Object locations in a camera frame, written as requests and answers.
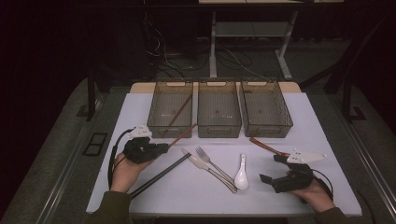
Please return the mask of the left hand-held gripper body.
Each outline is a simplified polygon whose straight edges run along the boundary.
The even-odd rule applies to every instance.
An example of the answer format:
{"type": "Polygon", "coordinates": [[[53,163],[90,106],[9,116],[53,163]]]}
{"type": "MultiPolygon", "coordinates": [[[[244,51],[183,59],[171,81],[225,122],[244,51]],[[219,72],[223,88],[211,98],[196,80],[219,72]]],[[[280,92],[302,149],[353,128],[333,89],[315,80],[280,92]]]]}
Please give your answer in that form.
{"type": "Polygon", "coordinates": [[[165,148],[158,148],[156,143],[151,143],[152,132],[145,124],[135,127],[127,134],[128,141],[124,145],[122,153],[129,161],[143,163],[152,161],[160,157],[158,151],[165,148]]]}

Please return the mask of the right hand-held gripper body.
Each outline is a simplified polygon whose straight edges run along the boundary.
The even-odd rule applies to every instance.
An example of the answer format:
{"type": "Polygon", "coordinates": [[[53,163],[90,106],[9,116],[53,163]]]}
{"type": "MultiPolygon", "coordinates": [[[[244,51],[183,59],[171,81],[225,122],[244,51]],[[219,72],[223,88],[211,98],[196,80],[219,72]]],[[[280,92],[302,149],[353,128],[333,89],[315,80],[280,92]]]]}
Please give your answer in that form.
{"type": "Polygon", "coordinates": [[[287,192],[296,189],[305,189],[316,179],[325,189],[327,185],[315,177],[313,170],[308,165],[312,161],[321,161],[327,158],[326,154],[318,154],[294,149],[287,158],[287,166],[290,168],[284,177],[273,179],[272,187],[279,192],[287,192]]]}

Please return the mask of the brown wooden spoon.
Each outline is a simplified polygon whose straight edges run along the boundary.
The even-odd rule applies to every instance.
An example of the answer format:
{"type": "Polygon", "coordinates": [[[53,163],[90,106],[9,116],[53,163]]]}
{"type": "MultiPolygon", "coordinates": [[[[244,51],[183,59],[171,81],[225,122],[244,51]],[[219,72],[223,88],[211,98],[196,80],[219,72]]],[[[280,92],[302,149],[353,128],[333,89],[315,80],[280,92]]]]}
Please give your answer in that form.
{"type": "Polygon", "coordinates": [[[276,155],[283,156],[283,157],[288,157],[290,155],[289,153],[281,152],[281,151],[278,151],[278,150],[276,150],[276,149],[274,149],[272,147],[269,147],[269,146],[265,145],[264,143],[262,143],[261,141],[257,140],[254,137],[250,137],[249,141],[251,143],[253,143],[254,145],[258,146],[258,147],[262,147],[262,148],[264,148],[266,150],[269,150],[269,151],[275,153],[276,155]]]}

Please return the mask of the white ceramic spoon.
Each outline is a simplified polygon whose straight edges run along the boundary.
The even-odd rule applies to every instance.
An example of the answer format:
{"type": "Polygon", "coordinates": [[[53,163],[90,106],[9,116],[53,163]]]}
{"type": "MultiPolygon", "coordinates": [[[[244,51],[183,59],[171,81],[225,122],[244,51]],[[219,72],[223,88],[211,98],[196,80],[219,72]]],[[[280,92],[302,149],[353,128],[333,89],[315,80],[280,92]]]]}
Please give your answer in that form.
{"type": "Polygon", "coordinates": [[[240,165],[238,172],[236,173],[234,177],[234,184],[238,189],[245,190],[248,188],[249,183],[248,183],[248,176],[246,173],[246,160],[247,160],[247,155],[244,153],[240,154],[240,165]]]}

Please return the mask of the clear grey plastic bin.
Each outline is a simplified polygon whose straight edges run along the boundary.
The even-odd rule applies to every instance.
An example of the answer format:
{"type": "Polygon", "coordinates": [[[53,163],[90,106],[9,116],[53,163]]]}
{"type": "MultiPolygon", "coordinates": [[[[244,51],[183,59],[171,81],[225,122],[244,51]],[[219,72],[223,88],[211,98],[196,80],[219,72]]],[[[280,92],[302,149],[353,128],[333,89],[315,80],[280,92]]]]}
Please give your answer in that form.
{"type": "Polygon", "coordinates": [[[193,84],[187,81],[159,81],[155,85],[148,115],[148,128],[154,138],[175,138],[192,125],[192,98],[172,127],[167,127],[176,112],[192,93],[193,84]]]}
{"type": "Polygon", "coordinates": [[[277,81],[243,81],[239,93],[245,136],[287,136],[293,121],[277,81]]]}
{"type": "Polygon", "coordinates": [[[233,81],[203,81],[198,86],[198,136],[237,138],[242,120],[233,81]]]}

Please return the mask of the steel table knife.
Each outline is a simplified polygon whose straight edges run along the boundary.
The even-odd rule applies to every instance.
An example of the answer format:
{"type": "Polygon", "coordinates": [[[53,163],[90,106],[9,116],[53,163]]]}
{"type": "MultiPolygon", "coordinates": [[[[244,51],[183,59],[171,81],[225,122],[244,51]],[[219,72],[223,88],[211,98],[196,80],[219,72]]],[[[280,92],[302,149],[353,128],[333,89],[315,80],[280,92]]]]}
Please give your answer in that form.
{"type": "Polygon", "coordinates": [[[184,148],[181,149],[184,155],[188,156],[188,159],[190,162],[192,162],[197,168],[205,170],[212,174],[217,180],[219,180],[222,184],[224,184],[232,193],[237,192],[237,188],[227,179],[225,179],[223,176],[218,174],[217,172],[213,171],[211,168],[209,168],[207,165],[205,165],[202,161],[198,160],[195,158],[193,155],[190,154],[190,152],[184,148]]]}

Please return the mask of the person's left hand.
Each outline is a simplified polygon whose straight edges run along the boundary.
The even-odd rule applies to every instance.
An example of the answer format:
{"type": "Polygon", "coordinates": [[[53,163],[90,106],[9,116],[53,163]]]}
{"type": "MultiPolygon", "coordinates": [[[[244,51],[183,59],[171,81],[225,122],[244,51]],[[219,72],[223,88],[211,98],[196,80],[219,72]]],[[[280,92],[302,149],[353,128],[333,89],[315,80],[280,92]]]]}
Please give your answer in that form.
{"type": "Polygon", "coordinates": [[[140,173],[152,164],[152,161],[133,163],[120,153],[115,163],[110,190],[126,193],[134,185],[140,173]]]}

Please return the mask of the person's right hand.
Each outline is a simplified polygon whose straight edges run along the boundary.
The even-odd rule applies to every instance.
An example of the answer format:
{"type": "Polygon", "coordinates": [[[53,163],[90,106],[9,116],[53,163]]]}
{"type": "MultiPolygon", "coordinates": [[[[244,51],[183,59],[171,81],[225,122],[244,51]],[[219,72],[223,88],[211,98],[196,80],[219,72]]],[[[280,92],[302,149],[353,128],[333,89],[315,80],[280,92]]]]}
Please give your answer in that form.
{"type": "Polygon", "coordinates": [[[309,187],[292,190],[290,194],[306,201],[317,213],[322,213],[335,207],[334,202],[325,189],[316,180],[313,180],[309,187]]]}

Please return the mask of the black metal stand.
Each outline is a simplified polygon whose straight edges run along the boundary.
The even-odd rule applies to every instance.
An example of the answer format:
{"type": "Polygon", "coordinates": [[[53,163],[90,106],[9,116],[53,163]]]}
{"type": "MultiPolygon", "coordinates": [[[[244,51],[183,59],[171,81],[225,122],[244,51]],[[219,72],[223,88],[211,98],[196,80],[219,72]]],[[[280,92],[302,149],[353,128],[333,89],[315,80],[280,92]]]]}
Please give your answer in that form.
{"type": "Polygon", "coordinates": [[[350,114],[351,93],[352,93],[352,80],[353,76],[350,74],[351,69],[359,59],[363,50],[373,38],[378,28],[387,19],[386,16],[378,20],[376,23],[369,27],[369,30],[359,38],[351,41],[346,48],[344,55],[333,65],[322,70],[313,77],[301,82],[299,84],[301,89],[307,88],[313,83],[328,77],[328,81],[323,88],[328,94],[336,94],[340,87],[343,87],[341,112],[343,117],[351,123],[353,120],[364,119],[363,114],[358,110],[356,115],[350,114]]]}
{"type": "Polygon", "coordinates": [[[88,71],[86,84],[87,84],[87,101],[85,105],[82,105],[79,108],[77,116],[83,117],[87,121],[91,121],[96,113],[98,101],[101,98],[101,92],[96,84],[95,74],[92,69],[88,71]]]}

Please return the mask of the metal floor rail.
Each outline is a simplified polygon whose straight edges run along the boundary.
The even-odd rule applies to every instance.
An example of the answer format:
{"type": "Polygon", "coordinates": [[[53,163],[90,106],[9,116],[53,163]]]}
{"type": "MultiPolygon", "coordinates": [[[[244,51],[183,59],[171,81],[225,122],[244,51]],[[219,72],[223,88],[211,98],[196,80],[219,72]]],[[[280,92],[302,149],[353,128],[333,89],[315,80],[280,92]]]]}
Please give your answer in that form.
{"type": "Polygon", "coordinates": [[[353,175],[357,194],[378,224],[396,224],[396,136],[378,120],[344,122],[352,154],[363,175],[353,175]]]}
{"type": "Polygon", "coordinates": [[[55,182],[55,185],[49,193],[49,197],[46,200],[44,207],[42,208],[38,219],[35,224],[50,224],[51,220],[56,212],[59,202],[61,201],[64,191],[68,185],[68,182],[73,173],[75,163],[77,162],[78,156],[84,145],[85,139],[90,132],[90,127],[84,125],[78,133],[77,141],[73,145],[71,153],[65,163],[64,168],[61,171],[60,176],[55,182]]]}

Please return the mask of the white metal desk frame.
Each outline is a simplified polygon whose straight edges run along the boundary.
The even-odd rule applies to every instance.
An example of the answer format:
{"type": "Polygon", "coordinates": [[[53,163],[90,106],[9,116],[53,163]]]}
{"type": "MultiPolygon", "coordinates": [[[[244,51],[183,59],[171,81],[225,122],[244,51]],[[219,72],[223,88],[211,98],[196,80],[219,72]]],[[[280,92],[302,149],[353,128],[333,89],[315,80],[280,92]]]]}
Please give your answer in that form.
{"type": "MultiPolygon", "coordinates": [[[[326,5],[335,6],[336,4],[342,4],[344,1],[345,0],[198,0],[199,4],[202,6],[219,5],[223,7],[280,7],[282,5],[320,7],[326,5]]],[[[210,76],[217,76],[217,37],[282,37],[282,45],[279,49],[275,50],[275,56],[283,78],[286,80],[292,80],[292,75],[284,55],[290,42],[299,12],[300,9],[294,9],[287,21],[252,22],[251,27],[248,28],[246,22],[219,22],[217,21],[217,12],[213,11],[211,21],[210,54],[208,57],[210,76]]]]}

